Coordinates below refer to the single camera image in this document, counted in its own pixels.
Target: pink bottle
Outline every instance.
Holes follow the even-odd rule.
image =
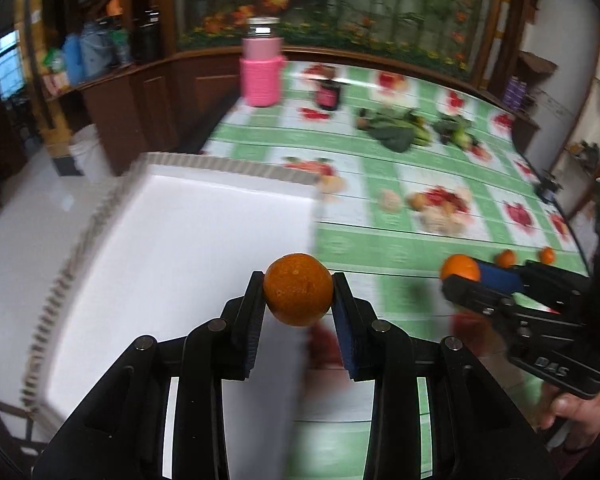
[[[280,54],[282,38],[273,34],[278,18],[250,18],[249,34],[242,40],[240,79],[242,97],[249,106],[271,106],[282,98],[280,71],[286,57]]]

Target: trash can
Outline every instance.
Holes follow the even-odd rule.
[[[74,158],[76,168],[89,182],[100,182],[113,176],[95,124],[89,124],[74,134],[69,142],[69,153]]]

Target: human hand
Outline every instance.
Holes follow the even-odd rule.
[[[542,383],[538,402],[538,423],[540,428],[550,428],[557,416],[571,419],[571,427],[564,447],[576,451],[589,447],[600,434],[600,392],[591,400],[584,400],[571,394],[560,393],[560,388]]]

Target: green and white tablecloth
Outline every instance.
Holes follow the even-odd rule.
[[[287,65],[284,100],[277,106],[251,108],[238,101],[204,150],[209,155],[273,164],[288,163],[288,157],[327,159],[345,185],[320,203],[314,255],[329,269],[345,271],[353,294],[369,300],[379,317],[419,338],[439,341],[448,335],[454,310],[440,293],[437,275],[450,254],[491,261],[503,249],[511,248],[522,262],[537,260],[538,249],[550,246],[555,250],[556,266],[586,273],[571,235],[560,229],[559,212],[534,194],[532,184],[537,180],[510,142],[512,117],[507,113],[430,82],[337,66],[336,79],[348,83],[340,109],[328,120],[308,120],[301,108],[316,109],[312,101],[315,83],[303,76],[311,65]],[[431,146],[414,146],[405,153],[384,148],[354,125],[359,108],[375,109],[382,103],[417,108],[419,115],[432,122],[441,113],[462,114],[474,122],[469,132],[484,143],[490,160],[442,145],[437,138]],[[389,214],[378,206],[383,189],[405,196],[434,186],[471,190],[472,218],[461,237],[427,232],[420,214],[408,207]],[[516,224],[507,213],[507,204],[521,205],[532,225]],[[323,323],[333,329],[328,316]],[[523,413],[528,412],[538,396],[540,381],[506,363],[500,354],[482,360]],[[331,382],[332,389],[327,395],[309,396],[302,402],[287,475],[359,479],[366,459],[373,385],[353,384],[345,378],[338,386],[342,380],[339,371],[315,373],[318,384]],[[331,376],[320,378],[320,373]],[[419,387],[422,475],[428,476],[431,450],[424,380]]]

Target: blue bottle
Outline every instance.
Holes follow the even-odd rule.
[[[76,86],[85,80],[84,65],[82,64],[82,50],[80,49],[80,38],[77,34],[69,34],[62,46],[66,74],[71,86]]]

